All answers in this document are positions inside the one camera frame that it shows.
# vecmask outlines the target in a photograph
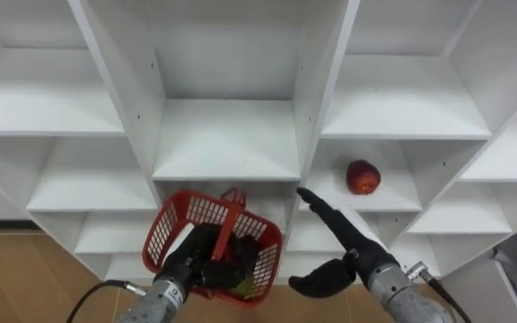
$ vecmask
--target cable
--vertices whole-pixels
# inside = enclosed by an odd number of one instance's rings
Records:
[[[420,273],[420,276],[422,279],[424,279],[432,289],[434,289],[442,298],[444,298],[445,301],[447,301],[457,312],[458,314],[464,319],[465,323],[472,323],[466,312],[462,309],[460,305],[446,292],[446,289],[440,284],[440,282],[434,278],[428,271],[424,270]]]
[[[119,287],[122,289],[128,289],[127,287],[129,285],[132,285],[131,282],[119,281],[119,280],[106,280],[104,282],[100,282],[100,283],[94,285],[89,291],[87,291],[83,295],[83,297],[81,297],[81,299],[77,302],[75,307],[73,307],[73,310],[71,310],[71,313],[69,314],[69,318],[67,318],[67,323],[73,323],[73,319],[74,319],[75,315],[77,314],[77,312],[79,311],[79,309],[81,309],[81,306],[83,306],[83,304],[85,303],[85,301],[87,301],[87,299],[89,298],[89,296],[91,296],[91,294],[93,294],[94,292],[97,292],[100,288],[107,287],[107,286],[113,286],[113,287]]]

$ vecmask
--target basket handle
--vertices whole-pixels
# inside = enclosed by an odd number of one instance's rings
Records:
[[[247,205],[246,195],[237,188],[231,188],[224,192],[224,194],[221,195],[221,199],[231,201],[233,202],[233,205],[237,205],[238,207],[231,207],[229,209],[229,213],[227,213],[224,218],[221,233],[219,234],[219,238],[217,239],[215,248],[213,249],[213,260],[220,260],[223,256],[226,244],[231,237],[232,228],[237,222],[237,217]]]
[[[234,202],[240,205],[242,208],[247,207],[247,196],[238,188],[231,188],[227,190],[221,195],[221,199]]]

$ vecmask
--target wooden floor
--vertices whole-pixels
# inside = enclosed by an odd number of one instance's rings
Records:
[[[51,238],[41,233],[0,234],[0,322],[65,322],[81,295],[98,279]],[[75,322],[109,323],[136,301],[106,288],[82,307]],[[277,286],[254,310],[223,301],[188,299],[173,323],[355,323],[393,322],[364,288],[355,286],[326,300],[303,298]]]

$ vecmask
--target label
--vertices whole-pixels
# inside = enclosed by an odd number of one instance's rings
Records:
[[[175,308],[178,310],[180,305],[183,304],[183,294],[180,292],[179,288],[176,284],[169,283],[169,287],[167,287],[167,290],[165,291],[165,298],[167,298],[173,305],[175,305]]]

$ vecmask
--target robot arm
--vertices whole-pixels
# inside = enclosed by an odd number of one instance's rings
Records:
[[[342,213],[332,209],[310,190],[298,194],[318,214],[347,250],[342,259],[332,259],[305,277],[293,276],[289,285],[298,293],[325,298],[347,288],[359,275],[364,286],[381,302],[398,323],[452,323],[451,314],[439,303],[426,298],[412,282],[417,276],[433,280],[424,264],[402,272],[397,260],[380,244],[366,238]],[[243,279],[236,271],[207,269],[212,252],[208,246],[216,239],[213,228],[197,227],[164,261],[153,287],[141,301],[125,313],[118,323],[170,323],[195,285],[233,288]],[[222,276],[206,272],[223,272]],[[449,301],[459,310],[453,300]]]
[[[298,188],[297,192],[335,234],[346,254],[305,277],[291,277],[289,285],[293,289],[307,297],[329,297],[347,288],[359,275],[364,286],[397,322],[453,322],[451,314],[442,305],[423,296],[412,282],[418,275],[428,275],[424,264],[405,274],[394,256],[366,238],[342,213],[306,188]]]

